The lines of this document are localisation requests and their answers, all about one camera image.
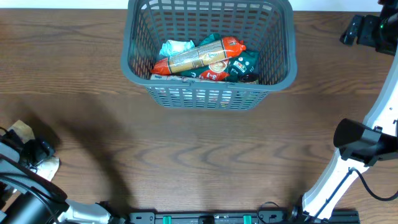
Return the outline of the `white paper bag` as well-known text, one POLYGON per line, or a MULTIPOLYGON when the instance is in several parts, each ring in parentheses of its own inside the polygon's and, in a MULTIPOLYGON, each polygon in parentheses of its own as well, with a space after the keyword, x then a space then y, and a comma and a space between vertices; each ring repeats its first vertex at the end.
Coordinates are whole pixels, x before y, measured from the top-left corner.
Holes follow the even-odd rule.
MULTIPOLYGON (((8 128, 8 131, 10 133, 13 131, 16 136, 21 140, 23 146, 27 141, 31 139, 39 138, 35 136, 33 129, 21 120, 16 121, 10 128, 8 128)), ((26 168, 51 182, 55 174, 57 173, 59 166, 60 159, 53 155, 51 158, 44 160, 43 163, 41 163, 37 167, 26 168)))

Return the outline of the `green Nescafe coffee bag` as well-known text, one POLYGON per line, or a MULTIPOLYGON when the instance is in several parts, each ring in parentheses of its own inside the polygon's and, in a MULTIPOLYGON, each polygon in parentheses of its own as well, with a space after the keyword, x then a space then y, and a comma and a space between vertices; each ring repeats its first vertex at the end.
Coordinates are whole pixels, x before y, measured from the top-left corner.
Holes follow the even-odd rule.
MULTIPOLYGON (((210 42, 220 39, 221 36, 214 33, 207 36, 198 46, 209 44, 210 42)), ((254 73, 258 55, 258 52, 245 50, 237 57, 212 63, 204 67, 186 70, 181 72, 180 75, 213 81, 241 82, 246 76, 250 76, 254 73)))

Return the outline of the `red spaghetti packet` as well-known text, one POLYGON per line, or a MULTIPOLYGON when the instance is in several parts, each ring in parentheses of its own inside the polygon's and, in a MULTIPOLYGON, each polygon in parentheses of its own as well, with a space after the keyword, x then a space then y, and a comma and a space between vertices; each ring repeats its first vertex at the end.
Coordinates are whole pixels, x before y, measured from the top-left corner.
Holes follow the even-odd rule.
POLYGON ((242 40, 223 37, 155 63, 151 73, 171 75, 239 56, 246 50, 242 40))

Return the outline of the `teal small tissue packet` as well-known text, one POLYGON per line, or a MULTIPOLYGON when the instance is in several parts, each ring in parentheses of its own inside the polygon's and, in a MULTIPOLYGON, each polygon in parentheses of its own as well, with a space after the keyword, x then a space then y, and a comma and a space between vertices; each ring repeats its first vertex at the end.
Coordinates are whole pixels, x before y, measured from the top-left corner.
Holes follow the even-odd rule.
POLYGON ((188 42, 167 40, 166 43, 162 44, 159 55, 171 57, 193 48, 195 48, 195 44, 191 40, 188 42))

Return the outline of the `blue Kleenex tissue pack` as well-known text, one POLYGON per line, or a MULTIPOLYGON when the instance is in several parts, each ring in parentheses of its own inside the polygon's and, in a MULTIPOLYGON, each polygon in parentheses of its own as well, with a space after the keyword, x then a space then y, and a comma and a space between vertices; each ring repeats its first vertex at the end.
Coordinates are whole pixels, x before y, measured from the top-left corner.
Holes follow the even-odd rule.
POLYGON ((147 91, 158 104, 164 107, 211 110, 250 110, 267 96, 264 91, 191 87, 148 87, 147 91))

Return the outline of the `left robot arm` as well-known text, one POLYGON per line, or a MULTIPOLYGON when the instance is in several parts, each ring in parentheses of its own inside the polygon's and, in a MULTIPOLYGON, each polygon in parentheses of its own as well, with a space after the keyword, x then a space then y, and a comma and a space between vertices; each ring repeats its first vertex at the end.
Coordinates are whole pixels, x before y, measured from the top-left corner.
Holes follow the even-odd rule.
POLYGON ((13 190, 20 192, 1 212, 1 223, 126 223, 106 202, 91 205, 67 199, 66 193, 38 174, 38 166, 55 149, 41 138, 22 141, 14 130, 1 128, 1 207, 13 190))

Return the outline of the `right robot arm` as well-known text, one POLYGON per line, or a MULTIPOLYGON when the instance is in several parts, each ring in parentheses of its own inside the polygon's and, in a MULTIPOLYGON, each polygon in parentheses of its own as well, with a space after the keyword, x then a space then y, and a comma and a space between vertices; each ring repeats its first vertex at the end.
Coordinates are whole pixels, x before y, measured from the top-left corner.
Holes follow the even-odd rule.
MULTIPOLYGON (((355 15, 340 37, 345 45, 364 45, 397 57, 397 0, 382 0, 379 16, 355 15)), ((335 213, 340 198, 378 161, 397 159, 397 61, 363 122, 338 124, 331 161, 315 185, 292 209, 289 223, 348 223, 354 213, 335 213)))

